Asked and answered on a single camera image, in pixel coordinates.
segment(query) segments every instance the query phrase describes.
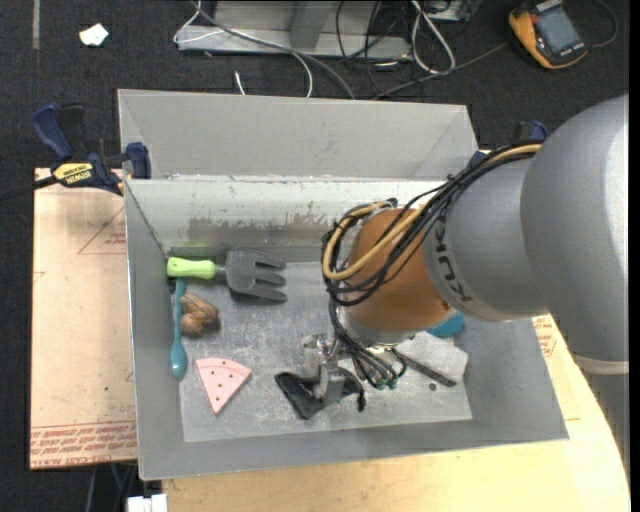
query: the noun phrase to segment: white object on floor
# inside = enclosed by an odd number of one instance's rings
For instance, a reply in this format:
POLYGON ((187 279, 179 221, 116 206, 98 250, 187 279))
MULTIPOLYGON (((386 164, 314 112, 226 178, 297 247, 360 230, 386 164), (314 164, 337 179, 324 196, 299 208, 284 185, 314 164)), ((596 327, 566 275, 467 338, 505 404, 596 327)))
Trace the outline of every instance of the white object on floor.
POLYGON ((127 499, 127 512, 167 512, 168 510, 166 494, 154 494, 150 498, 132 496, 127 499))
POLYGON ((109 32, 102 26, 102 23, 97 23, 78 35, 80 36, 80 41, 86 46, 100 46, 109 35, 109 32))

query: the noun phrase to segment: black carpet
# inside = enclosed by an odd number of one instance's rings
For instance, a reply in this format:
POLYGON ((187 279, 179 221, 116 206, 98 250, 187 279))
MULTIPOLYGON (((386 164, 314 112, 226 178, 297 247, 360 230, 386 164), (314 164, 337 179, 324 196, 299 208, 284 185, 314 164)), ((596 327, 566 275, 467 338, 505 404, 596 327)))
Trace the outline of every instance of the black carpet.
MULTIPOLYGON (((617 16, 618 36, 575 66, 547 71, 507 46, 387 100, 468 105, 478 141, 486 147, 510 142, 517 121, 535 119, 553 131, 585 108, 629 90, 630 2, 604 1, 617 16)), ((505 13, 517 3, 485 1, 464 31, 447 27, 459 63, 505 41, 505 13)), ((611 35, 613 22, 596 0, 569 3, 592 42, 611 35)), ((238 93, 233 81, 238 71, 248 94, 305 94, 304 71, 290 56, 181 54, 172 37, 193 12, 188 2, 41 0, 39 50, 33 49, 33 4, 0 3, 2 191, 28 185, 34 167, 53 163, 30 125, 31 115, 51 101, 84 104, 88 138, 104 137, 109 153, 118 150, 118 88, 238 93), (78 32, 98 22, 110 38, 102 48, 84 47, 78 32)), ((399 83, 390 72, 372 70, 373 84, 363 62, 327 62, 358 98, 399 83)), ((325 70, 312 69, 315 97, 346 97, 325 70)), ((409 65, 397 75, 410 76, 409 65)), ((0 510, 83 510, 91 468, 30 472, 27 465, 32 225, 30 195, 0 202, 0 510)))

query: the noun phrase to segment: pink sponge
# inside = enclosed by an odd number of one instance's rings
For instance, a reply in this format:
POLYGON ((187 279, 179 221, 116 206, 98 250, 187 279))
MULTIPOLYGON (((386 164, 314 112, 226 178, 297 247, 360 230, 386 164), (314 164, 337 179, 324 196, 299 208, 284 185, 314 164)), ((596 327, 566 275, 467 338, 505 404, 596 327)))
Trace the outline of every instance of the pink sponge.
POLYGON ((196 368, 214 414, 220 412, 251 375, 246 366, 217 357, 196 360, 196 368))

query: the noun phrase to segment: copper-colored cylinder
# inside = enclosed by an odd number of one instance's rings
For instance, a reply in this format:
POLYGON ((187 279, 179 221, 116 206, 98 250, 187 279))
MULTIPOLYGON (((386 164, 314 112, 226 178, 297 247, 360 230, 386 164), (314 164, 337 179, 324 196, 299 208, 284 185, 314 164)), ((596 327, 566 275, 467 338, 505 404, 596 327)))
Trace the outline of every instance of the copper-colored cylinder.
MULTIPOLYGON (((369 219, 354 240, 349 262, 355 262, 366 254, 400 212, 399 209, 385 210, 369 219)), ((362 270, 349 278, 348 282, 353 284, 362 281, 382 267, 401 236, 392 240, 362 270)), ((347 308, 349 315, 359 324, 381 332, 407 332, 437 324, 451 310, 451 306, 440 297, 429 278, 422 249, 414 251, 420 242, 421 237, 417 237, 390 267, 386 279, 394 276, 406 261, 406 265, 391 281, 383 284, 363 303, 347 308)), ((347 298, 355 299, 360 295, 360 292, 351 293, 347 298)))

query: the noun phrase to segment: yellow device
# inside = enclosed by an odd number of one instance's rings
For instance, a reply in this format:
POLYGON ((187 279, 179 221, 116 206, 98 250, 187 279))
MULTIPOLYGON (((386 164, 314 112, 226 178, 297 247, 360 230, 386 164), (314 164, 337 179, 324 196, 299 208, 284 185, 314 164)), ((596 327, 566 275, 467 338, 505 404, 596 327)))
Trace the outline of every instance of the yellow device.
POLYGON ((547 69, 570 66, 588 52, 562 0, 526 1, 511 11, 509 25, 524 50, 547 69))

